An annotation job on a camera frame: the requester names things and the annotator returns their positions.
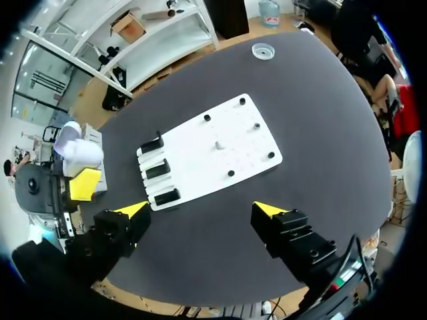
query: white bowl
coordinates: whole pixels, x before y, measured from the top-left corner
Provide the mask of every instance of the white bowl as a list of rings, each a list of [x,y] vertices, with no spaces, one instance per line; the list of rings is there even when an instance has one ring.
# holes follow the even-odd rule
[[[270,60],[273,59],[276,51],[267,43],[257,43],[252,46],[252,53],[260,60]]]

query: black handle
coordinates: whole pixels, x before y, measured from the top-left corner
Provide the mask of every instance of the black handle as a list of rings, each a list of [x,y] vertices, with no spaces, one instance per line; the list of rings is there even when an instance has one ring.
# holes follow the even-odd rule
[[[141,146],[141,152],[142,153],[147,153],[147,152],[150,152],[150,151],[153,151],[156,149],[160,149],[165,145],[163,142],[163,139],[161,138],[160,131],[157,131],[156,133],[157,133],[157,139],[150,141],[150,142],[147,142],[147,143],[144,143]]]
[[[166,203],[181,199],[181,195],[179,194],[178,189],[174,189],[162,195],[158,195],[154,197],[154,201],[156,205],[165,205]]]
[[[145,173],[147,174],[147,179],[153,179],[159,177],[160,175],[165,175],[166,173],[171,172],[171,167],[166,159],[163,160],[165,163],[163,165],[158,165],[157,167],[148,169]]]

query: floor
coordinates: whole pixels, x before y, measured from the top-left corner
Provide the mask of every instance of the floor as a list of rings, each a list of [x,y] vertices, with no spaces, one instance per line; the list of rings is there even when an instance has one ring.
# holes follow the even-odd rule
[[[264,35],[298,31],[298,29],[294,27],[294,20],[292,15],[282,15],[281,24],[278,29],[268,29],[266,27],[263,27],[260,24],[259,18],[250,19],[249,24],[250,32],[248,34],[235,37],[233,39],[221,40],[220,49]],[[328,30],[316,25],[315,23],[312,23],[312,25],[316,28],[316,36],[320,40],[322,40],[331,49],[332,52],[337,53],[337,49],[334,47],[332,41],[330,40],[330,34]],[[171,66],[171,72],[176,72],[182,67],[185,67],[185,65],[187,65],[188,63],[192,63],[202,58],[203,56],[210,54],[211,52],[213,52],[213,48],[208,47],[201,51],[193,53],[184,59],[181,59],[180,61],[174,63]],[[357,79],[357,81],[363,86],[366,86],[366,84],[360,79]],[[155,85],[154,83],[157,82],[157,79],[152,82],[153,83],[150,83],[149,85]],[[149,85],[140,86],[140,88],[134,92],[135,96],[139,97],[140,95],[144,94],[145,91],[149,90]],[[70,116],[76,118],[76,121],[80,122],[81,124],[89,123],[96,129],[102,127],[109,119],[117,115],[116,112],[105,111],[101,108],[101,103],[103,101],[103,97],[105,95],[106,90],[107,85],[104,82],[93,78],[89,82],[88,86],[82,92],[80,92],[78,102],[71,108]],[[369,92],[372,90],[372,88],[367,86],[367,90]],[[397,160],[394,159],[394,161],[392,162],[393,168],[400,166]],[[100,294],[109,297],[110,299],[115,299],[117,302],[144,311],[161,313],[164,315],[173,315],[180,308],[179,305],[161,303],[159,301],[138,297],[137,295],[133,295],[131,293],[118,289],[117,287],[114,287],[111,283],[109,283],[107,279],[104,279],[104,281],[102,281],[101,283],[96,283],[93,286],[93,289],[99,292]],[[303,299],[307,290],[307,288],[303,288],[283,296],[281,298],[279,306],[286,312],[286,314],[289,315],[290,313],[293,313],[298,309],[298,303]],[[284,316],[284,313],[282,310],[280,310],[280,308],[277,308],[276,315],[278,317],[282,317]],[[211,313],[211,311],[209,311],[208,309],[204,309],[199,314],[199,317],[213,316],[214,314]]]

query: yellow sponge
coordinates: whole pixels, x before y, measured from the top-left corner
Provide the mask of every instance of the yellow sponge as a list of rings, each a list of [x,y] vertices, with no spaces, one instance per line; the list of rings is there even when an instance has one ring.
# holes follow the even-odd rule
[[[270,218],[273,217],[274,215],[277,215],[278,213],[284,212],[287,213],[290,210],[283,210],[283,209],[279,209],[276,207],[273,207],[272,205],[266,205],[265,203],[261,203],[261,202],[254,202],[262,211],[264,211],[266,213],[266,215],[268,215]]]
[[[148,201],[136,203],[135,205],[130,205],[129,207],[114,210],[114,212],[121,212],[124,215],[129,215],[129,219],[132,218],[134,214],[136,214],[144,205],[146,205]]]
[[[86,168],[69,182],[69,194],[71,200],[91,201],[96,186],[101,180],[101,171]]]

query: cardboard box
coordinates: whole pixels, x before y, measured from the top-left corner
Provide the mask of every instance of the cardboard box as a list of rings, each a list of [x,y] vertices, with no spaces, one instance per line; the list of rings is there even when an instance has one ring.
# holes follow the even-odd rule
[[[126,11],[118,19],[111,24],[111,29],[118,33],[120,37],[128,43],[134,43],[145,34],[143,25],[132,15],[130,11]]]

